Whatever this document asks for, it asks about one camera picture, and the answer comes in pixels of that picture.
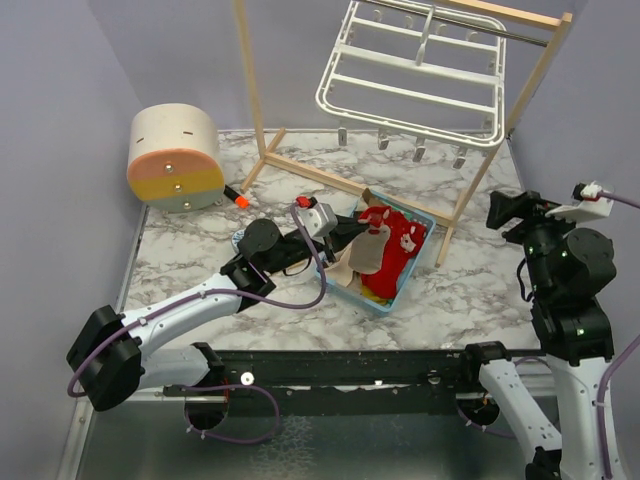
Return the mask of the red beige reindeer sock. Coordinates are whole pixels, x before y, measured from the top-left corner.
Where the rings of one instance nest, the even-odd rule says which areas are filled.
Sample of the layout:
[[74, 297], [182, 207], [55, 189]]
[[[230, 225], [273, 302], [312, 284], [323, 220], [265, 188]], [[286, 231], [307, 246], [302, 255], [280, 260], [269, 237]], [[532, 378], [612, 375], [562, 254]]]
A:
[[349, 265], [357, 273], [372, 275], [381, 269], [384, 250], [391, 236], [391, 229], [387, 224], [390, 214], [389, 206], [374, 206], [360, 215], [359, 220], [367, 221], [369, 228], [350, 244]]

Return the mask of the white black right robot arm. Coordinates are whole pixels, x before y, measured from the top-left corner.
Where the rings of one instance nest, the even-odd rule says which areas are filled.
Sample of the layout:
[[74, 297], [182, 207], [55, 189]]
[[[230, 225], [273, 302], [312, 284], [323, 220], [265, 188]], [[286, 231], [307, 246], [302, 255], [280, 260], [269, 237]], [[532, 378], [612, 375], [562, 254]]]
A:
[[597, 300], [617, 274], [613, 242], [585, 225], [608, 217], [620, 199], [596, 182], [577, 184], [570, 205], [535, 191], [490, 195], [487, 227], [517, 222], [502, 236], [524, 249], [520, 267], [531, 283], [524, 298], [553, 376], [560, 422], [547, 418], [500, 342], [467, 345], [459, 378], [493, 399], [520, 445], [528, 479], [629, 476], [619, 453], [610, 382], [639, 342], [614, 352], [611, 323]]

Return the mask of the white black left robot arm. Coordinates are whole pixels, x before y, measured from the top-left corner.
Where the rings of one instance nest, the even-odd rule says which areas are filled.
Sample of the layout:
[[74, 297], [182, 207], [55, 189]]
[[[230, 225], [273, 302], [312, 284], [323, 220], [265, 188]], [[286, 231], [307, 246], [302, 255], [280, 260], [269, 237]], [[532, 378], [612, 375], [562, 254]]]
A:
[[238, 242], [237, 254], [198, 285], [149, 307], [116, 312], [110, 305], [95, 310], [66, 355], [73, 371], [67, 385], [71, 398], [87, 398], [97, 412], [114, 408], [136, 391], [180, 385], [206, 395], [220, 385], [221, 371], [213, 351], [193, 344], [177, 356], [160, 358], [164, 345], [219, 318], [257, 304], [306, 310], [321, 302], [327, 287], [305, 303], [270, 298], [271, 276], [304, 260], [319, 274], [324, 260], [364, 233], [363, 220], [336, 215], [325, 204], [290, 208], [295, 230], [283, 234], [267, 218], [252, 221]]

